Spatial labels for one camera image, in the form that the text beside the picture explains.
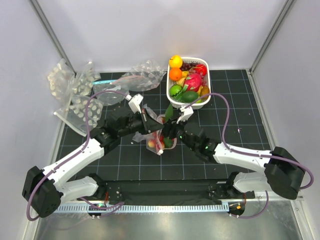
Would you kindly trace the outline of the red lychee bunch with leaves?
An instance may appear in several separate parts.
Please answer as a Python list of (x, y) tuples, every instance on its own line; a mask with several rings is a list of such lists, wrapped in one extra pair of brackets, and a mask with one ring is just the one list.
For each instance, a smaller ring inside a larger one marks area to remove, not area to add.
[(147, 148), (157, 154), (161, 154), (164, 150), (173, 149), (177, 140), (173, 134), (174, 110), (172, 104), (168, 105), (164, 114), (156, 114), (149, 107), (147, 107), (147, 112), (154, 120), (164, 125), (162, 129), (147, 136)]

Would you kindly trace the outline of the clear zip bag pink zipper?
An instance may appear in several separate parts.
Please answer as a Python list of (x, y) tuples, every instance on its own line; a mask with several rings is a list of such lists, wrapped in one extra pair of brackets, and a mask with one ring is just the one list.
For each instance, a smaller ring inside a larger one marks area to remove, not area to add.
[[(150, 114), (150, 116), (154, 120), (156, 120), (158, 123), (161, 123), (161, 124), (167, 123), (170, 117), (173, 116), (173, 106), (171, 103), (165, 110), (165, 114), (160, 114), (160, 115), (157, 115), (150, 107), (147, 106), (147, 104), (145, 104), (143, 107), (146, 109), (146, 112)], [(174, 149), (177, 145), (177, 139), (176, 138), (170, 139), (169, 137), (164, 137), (162, 130), (157, 130), (155, 132), (148, 133), (148, 134), (141, 134), (137, 132), (133, 136), (132, 140), (137, 143), (145, 141), (146, 148), (149, 151), (159, 156), (162, 155), (166, 150)]]

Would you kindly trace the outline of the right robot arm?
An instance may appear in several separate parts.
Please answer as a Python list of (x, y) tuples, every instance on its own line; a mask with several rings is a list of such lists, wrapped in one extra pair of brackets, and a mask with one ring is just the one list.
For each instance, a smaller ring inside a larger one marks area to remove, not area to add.
[(295, 200), (301, 189), (305, 170), (283, 147), (273, 150), (254, 150), (233, 145), (206, 136), (204, 129), (193, 122), (169, 120), (162, 133), (169, 139), (178, 138), (205, 163), (226, 164), (248, 169), (250, 173), (231, 173), (225, 185), (230, 198), (251, 191), (273, 191), (289, 200)]

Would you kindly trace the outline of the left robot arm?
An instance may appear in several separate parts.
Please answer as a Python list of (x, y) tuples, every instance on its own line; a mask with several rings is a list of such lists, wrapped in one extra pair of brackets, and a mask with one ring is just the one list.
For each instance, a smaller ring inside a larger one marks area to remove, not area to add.
[(95, 173), (78, 180), (71, 177), (115, 149), (122, 137), (136, 132), (147, 135), (163, 127), (146, 109), (133, 113), (121, 107), (112, 111), (101, 127), (90, 131), (80, 147), (42, 169), (34, 166), (28, 170), (22, 190), (27, 209), (34, 209), (38, 217), (46, 218), (65, 202), (81, 197), (101, 200), (107, 192), (101, 177)]

